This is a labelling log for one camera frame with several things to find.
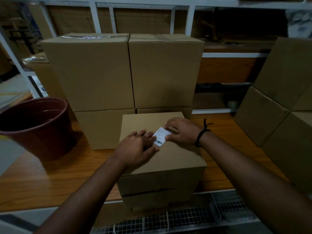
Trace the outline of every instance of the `closed cardboard box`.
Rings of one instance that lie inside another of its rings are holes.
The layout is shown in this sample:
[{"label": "closed cardboard box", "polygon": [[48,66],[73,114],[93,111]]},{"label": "closed cardboard box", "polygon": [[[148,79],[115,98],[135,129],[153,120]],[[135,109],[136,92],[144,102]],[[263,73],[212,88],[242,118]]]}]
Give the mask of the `closed cardboard box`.
[{"label": "closed cardboard box", "polygon": [[191,107],[173,107],[173,108],[139,108],[138,114],[144,113],[162,113],[162,112],[182,112],[187,119],[191,118],[193,109]]},{"label": "closed cardboard box", "polygon": [[131,34],[135,106],[191,106],[204,42],[183,34]]},{"label": "closed cardboard box", "polygon": [[277,102],[250,87],[234,120],[257,146],[261,146],[288,112]]},{"label": "closed cardboard box", "polygon": [[[123,115],[120,140],[143,128],[156,132],[181,112]],[[125,205],[134,210],[160,208],[187,201],[197,187],[206,163],[194,145],[166,141],[143,166],[126,171],[117,185]]]},{"label": "closed cardboard box", "polygon": [[312,112],[289,113],[261,148],[299,191],[312,192]]},{"label": "closed cardboard box", "polygon": [[312,110],[311,59],[311,40],[278,38],[253,87],[288,110]]},{"label": "closed cardboard box", "polygon": [[135,109],[75,112],[91,149],[114,149],[119,144],[122,116]]},{"label": "closed cardboard box", "polygon": [[[24,58],[23,63],[36,73],[49,97],[66,99],[66,95],[45,53],[41,52]],[[71,121],[76,120],[76,116],[70,106],[68,108],[68,114]]]},{"label": "closed cardboard box", "polygon": [[74,112],[134,108],[129,34],[70,34],[41,41]]}]

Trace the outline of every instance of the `plastic bucket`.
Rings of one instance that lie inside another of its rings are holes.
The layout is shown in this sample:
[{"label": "plastic bucket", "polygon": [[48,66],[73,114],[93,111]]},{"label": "plastic bucket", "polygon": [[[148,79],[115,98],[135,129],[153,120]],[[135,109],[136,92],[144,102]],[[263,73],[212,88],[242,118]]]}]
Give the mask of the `plastic bucket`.
[{"label": "plastic bucket", "polygon": [[37,98],[0,113],[0,134],[14,140],[40,160],[54,160],[76,144],[68,102]]}]

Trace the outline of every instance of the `metal grate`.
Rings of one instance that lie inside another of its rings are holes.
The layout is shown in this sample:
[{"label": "metal grate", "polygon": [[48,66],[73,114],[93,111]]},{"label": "metal grate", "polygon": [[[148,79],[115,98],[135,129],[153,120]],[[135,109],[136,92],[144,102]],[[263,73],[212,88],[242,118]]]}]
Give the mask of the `metal grate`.
[{"label": "metal grate", "polygon": [[218,226],[259,221],[235,190],[212,193]]},{"label": "metal grate", "polygon": [[166,213],[147,216],[144,218],[145,233],[162,233],[168,231],[168,220]]},{"label": "metal grate", "polygon": [[113,230],[114,234],[141,233],[142,231],[142,218],[135,218],[119,222],[114,225]]},{"label": "metal grate", "polygon": [[208,207],[192,207],[126,220],[97,228],[92,234],[150,234],[183,232],[256,222],[259,219],[235,190],[211,193]]},{"label": "metal grate", "polygon": [[208,228],[215,223],[215,218],[209,207],[194,207],[168,212],[171,231],[195,230]]}]

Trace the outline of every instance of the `hand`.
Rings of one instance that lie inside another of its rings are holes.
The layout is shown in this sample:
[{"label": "hand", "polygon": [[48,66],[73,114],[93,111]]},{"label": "hand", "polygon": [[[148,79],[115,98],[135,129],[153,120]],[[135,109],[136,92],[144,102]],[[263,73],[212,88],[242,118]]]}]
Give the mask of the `hand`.
[{"label": "hand", "polygon": [[152,146],[156,140],[153,134],[153,132],[146,133],[146,130],[141,130],[139,133],[134,131],[120,141],[114,154],[121,159],[125,168],[143,165],[159,151],[158,146]]},{"label": "hand", "polygon": [[204,129],[203,127],[183,118],[171,118],[167,121],[165,129],[173,127],[177,129],[178,134],[170,134],[165,137],[166,141],[175,141],[182,143],[196,142],[198,134]]}]

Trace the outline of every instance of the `wooden tabletop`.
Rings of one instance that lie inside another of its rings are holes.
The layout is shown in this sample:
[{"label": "wooden tabletop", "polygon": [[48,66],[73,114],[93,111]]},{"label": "wooden tabletop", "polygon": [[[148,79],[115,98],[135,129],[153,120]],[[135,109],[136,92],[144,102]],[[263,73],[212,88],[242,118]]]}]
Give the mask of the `wooden tabletop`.
[{"label": "wooden tabletop", "polygon": [[[231,114],[197,114],[191,120],[203,124],[203,118],[213,123],[209,128],[244,154],[287,179],[248,138],[234,122]],[[60,160],[41,163],[35,156],[25,152],[0,177],[0,212],[55,207],[62,204],[108,157],[114,150],[91,150],[77,122],[73,128],[78,137],[77,145]],[[207,168],[196,192],[207,192],[233,188],[221,169],[202,150]],[[120,200],[115,185],[107,201]]]}]

